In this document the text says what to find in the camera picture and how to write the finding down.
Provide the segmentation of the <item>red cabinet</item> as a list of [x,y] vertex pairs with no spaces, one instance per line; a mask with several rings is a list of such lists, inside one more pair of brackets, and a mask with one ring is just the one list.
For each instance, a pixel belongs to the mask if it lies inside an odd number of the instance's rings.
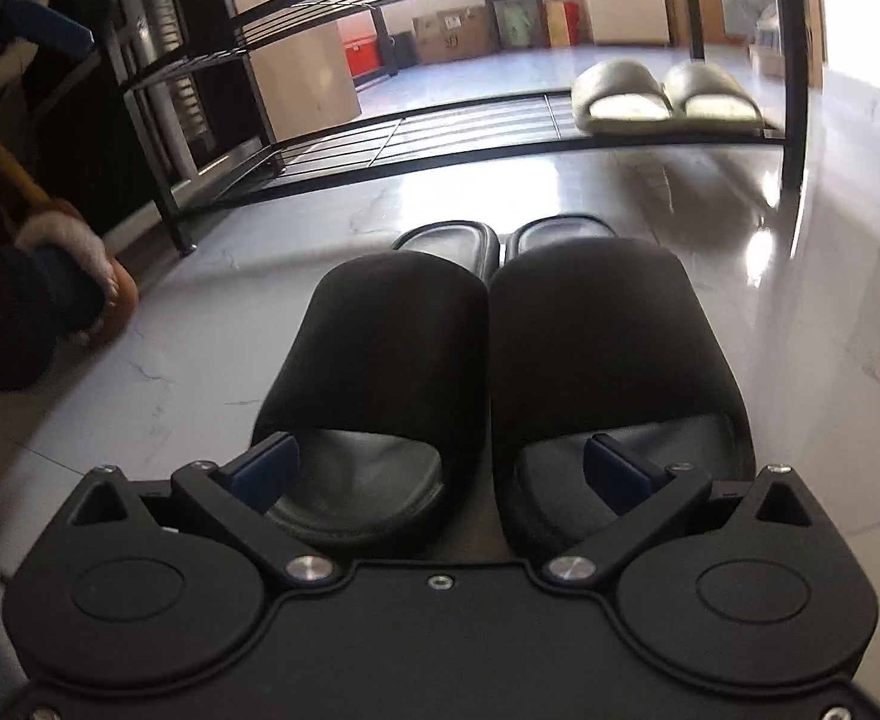
[[337,21],[347,65],[353,78],[380,70],[383,66],[375,21],[368,11]]

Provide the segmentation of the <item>beige slipper inner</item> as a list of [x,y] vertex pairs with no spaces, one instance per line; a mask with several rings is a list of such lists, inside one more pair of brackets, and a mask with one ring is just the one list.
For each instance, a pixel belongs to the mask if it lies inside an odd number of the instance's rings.
[[663,88],[635,60],[593,65],[576,77],[570,96],[576,128],[588,135],[653,132],[674,121]]

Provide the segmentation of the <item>cardboard box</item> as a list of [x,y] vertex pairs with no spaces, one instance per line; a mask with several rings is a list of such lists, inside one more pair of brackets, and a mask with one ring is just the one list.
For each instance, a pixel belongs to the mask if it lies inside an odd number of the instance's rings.
[[415,16],[415,52],[420,65],[448,64],[494,54],[487,8],[456,8]]

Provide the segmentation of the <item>black metal shoe rack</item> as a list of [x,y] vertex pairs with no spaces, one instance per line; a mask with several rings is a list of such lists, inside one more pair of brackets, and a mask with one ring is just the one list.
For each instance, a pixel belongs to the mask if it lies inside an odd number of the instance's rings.
[[[104,38],[118,78],[119,93],[154,171],[160,169],[160,146],[150,137],[143,96],[166,83],[248,60],[267,49],[334,21],[366,11],[378,16],[386,5],[406,0],[266,0],[238,15],[217,21],[214,36],[188,39],[154,60],[132,59],[137,28],[111,29]],[[785,120],[721,124],[689,114],[688,86],[671,96],[672,115],[663,124],[622,124],[583,130],[575,122],[572,91],[495,94],[485,98],[414,107],[361,121],[319,128],[266,143],[209,187],[189,205],[180,205],[163,187],[157,210],[168,236],[181,254],[194,245],[184,226],[217,211],[236,210],[300,193],[378,181],[437,167],[506,160],[531,154],[585,149],[659,148],[660,146],[766,146],[783,153],[780,205],[798,206],[806,172],[809,125],[809,55],[804,0],[776,0],[782,14],[785,51]],[[687,0],[690,61],[705,64],[698,0]]]

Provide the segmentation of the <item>beige slipper near rack post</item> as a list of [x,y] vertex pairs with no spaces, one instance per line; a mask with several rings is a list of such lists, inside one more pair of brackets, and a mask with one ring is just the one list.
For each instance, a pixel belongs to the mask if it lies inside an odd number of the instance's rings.
[[734,76],[719,65],[690,60],[664,75],[664,96],[677,120],[698,130],[762,130],[762,109]]

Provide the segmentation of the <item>black slipper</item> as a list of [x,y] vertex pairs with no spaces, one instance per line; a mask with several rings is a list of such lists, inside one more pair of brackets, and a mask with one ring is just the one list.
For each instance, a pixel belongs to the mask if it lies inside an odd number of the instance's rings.
[[607,434],[654,465],[755,475],[741,390],[680,260],[590,215],[506,244],[490,299],[492,473],[506,543],[549,559],[617,515],[584,479]]
[[500,241],[475,221],[415,227],[316,284],[254,420],[295,440],[282,530],[333,553],[399,551],[469,500],[488,422],[488,282]]

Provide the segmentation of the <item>brown fur-lined boot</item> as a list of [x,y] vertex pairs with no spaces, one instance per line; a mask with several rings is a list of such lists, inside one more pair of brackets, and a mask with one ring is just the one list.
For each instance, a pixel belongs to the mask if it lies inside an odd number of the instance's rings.
[[136,280],[69,203],[31,215],[15,247],[40,270],[59,335],[98,348],[126,330],[139,307]]

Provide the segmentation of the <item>green framed box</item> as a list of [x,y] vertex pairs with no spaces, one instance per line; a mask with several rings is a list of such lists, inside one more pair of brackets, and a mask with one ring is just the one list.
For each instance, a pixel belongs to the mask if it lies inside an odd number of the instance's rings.
[[542,0],[485,0],[494,20],[495,43],[503,52],[549,46]]

